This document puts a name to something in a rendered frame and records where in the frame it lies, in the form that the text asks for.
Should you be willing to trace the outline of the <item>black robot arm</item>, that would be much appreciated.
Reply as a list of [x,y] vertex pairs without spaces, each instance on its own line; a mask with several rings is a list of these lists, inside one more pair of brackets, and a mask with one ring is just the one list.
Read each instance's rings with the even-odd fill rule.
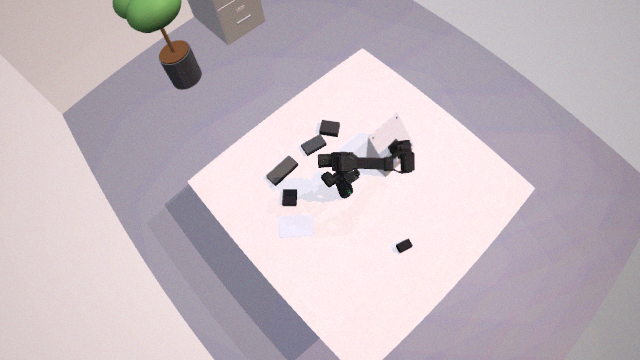
[[[356,181],[360,172],[357,169],[379,169],[396,171],[401,174],[415,170],[415,153],[411,151],[410,140],[397,141],[395,139],[388,146],[391,156],[383,158],[357,157],[354,152],[331,152],[318,155],[318,168],[332,167],[332,171],[339,173],[347,185]],[[401,159],[401,171],[394,168],[393,159]],[[354,170],[356,169],[356,170]]]

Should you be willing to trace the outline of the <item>dark grey controller unit with rocker switches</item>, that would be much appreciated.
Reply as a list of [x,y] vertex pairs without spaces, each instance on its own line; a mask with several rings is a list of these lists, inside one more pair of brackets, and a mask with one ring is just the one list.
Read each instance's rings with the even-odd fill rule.
[[347,185],[344,179],[340,176],[336,178],[336,180],[338,181],[338,183],[336,183],[336,187],[339,195],[344,199],[350,197],[354,192],[352,184]]

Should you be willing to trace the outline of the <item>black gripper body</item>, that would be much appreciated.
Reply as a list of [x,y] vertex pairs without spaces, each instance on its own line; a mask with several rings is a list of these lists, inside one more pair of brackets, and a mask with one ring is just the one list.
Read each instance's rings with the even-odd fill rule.
[[[338,176],[337,176],[338,175]],[[336,178],[339,177],[339,173],[330,174],[328,171],[321,175],[321,179],[327,185],[331,187],[336,183]]]

